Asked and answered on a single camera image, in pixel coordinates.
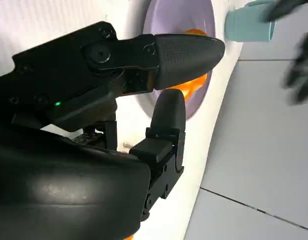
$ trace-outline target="purple plate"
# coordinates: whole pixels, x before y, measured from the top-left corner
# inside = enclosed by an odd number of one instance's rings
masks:
[[[152,0],[146,15],[143,33],[184,33],[189,29],[200,29],[215,37],[215,19],[211,0]],[[205,84],[191,95],[186,102],[186,119],[189,119],[204,100],[212,72]],[[160,91],[149,94],[153,103]]]

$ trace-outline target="white tile floor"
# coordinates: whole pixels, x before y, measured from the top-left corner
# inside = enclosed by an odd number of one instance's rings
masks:
[[[201,189],[185,240],[308,240],[308,231]]]

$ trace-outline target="white surface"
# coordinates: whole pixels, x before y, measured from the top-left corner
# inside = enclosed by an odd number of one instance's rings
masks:
[[[308,32],[308,4],[277,21],[271,42],[244,44],[241,60],[291,60],[298,54],[298,45]]]
[[[200,190],[185,240],[308,240],[308,231]]]
[[[212,0],[216,37],[223,39],[226,13],[233,5],[248,0]],[[142,26],[138,16],[147,1],[140,0],[0,0],[0,75],[13,69],[11,56],[43,42],[98,21],[111,22],[119,38],[133,35],[134,25]],[[185,172],[167,200],[159,200],[149,220],[142,223],[136,240],[180,240],[184,237],[203,176],[208,146],[232,69],[242,44],[226,43],[226,53],[214,69],[209,90],[200,110],[187,122],[184,152]],[[119,149],[123,143],[135,144],[144,138],[150,119],[136,97],[117,100]]]
[[[202,187],[308,228],[308,103],[288,104],[289,64],[237,64]]]

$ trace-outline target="teal cup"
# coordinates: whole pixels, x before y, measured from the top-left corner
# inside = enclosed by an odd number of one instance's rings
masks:
[[[270,42],[275,22],[264,22],[272,0],[257,0],[227,14],[225,38],[236,42]]]

